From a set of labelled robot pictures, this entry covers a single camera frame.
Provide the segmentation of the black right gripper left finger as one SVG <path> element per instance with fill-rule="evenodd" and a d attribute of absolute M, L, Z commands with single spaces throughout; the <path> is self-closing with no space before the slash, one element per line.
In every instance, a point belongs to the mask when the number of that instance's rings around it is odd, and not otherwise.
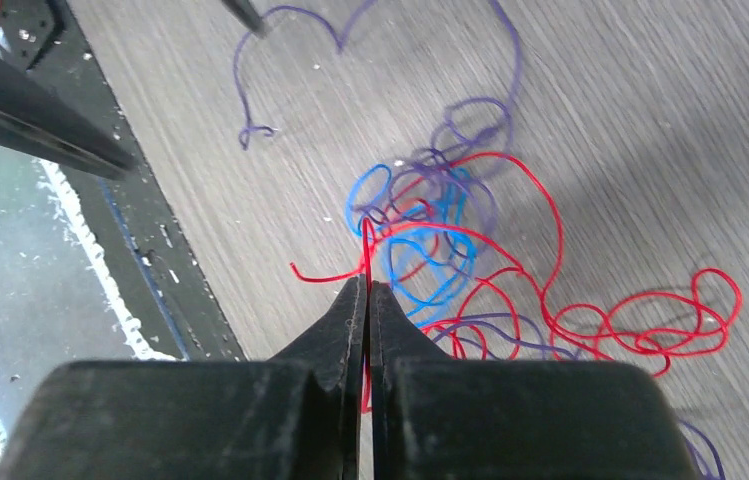
<path fill-rule="evenodd" d="M 75 361 L 23 410 L 0 479 L 355 479 L 366 280 L 263 361 Z"/>

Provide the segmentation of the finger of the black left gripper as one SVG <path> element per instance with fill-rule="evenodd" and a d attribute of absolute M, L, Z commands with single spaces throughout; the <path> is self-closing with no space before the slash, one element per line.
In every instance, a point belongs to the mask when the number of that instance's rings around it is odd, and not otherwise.
<path fill-rule="evenodd" d="M 265 34 L 264 20 L 250 0 L 221 0 L 221 3 L 250 33 Z"/>
<path fill-rule="evenodd" d="M 109 179 L 136 166 L 113 138 L 1 59 L 0 146 Z"/>

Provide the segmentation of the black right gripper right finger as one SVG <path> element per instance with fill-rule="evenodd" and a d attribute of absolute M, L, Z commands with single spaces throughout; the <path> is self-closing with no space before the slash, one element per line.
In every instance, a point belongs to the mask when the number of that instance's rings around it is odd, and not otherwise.
<path fill-rule="evenodd" d="M 456 360 L 369 290 L 378 479 L 694 479 L 665 396 L 606 361 Z"/>

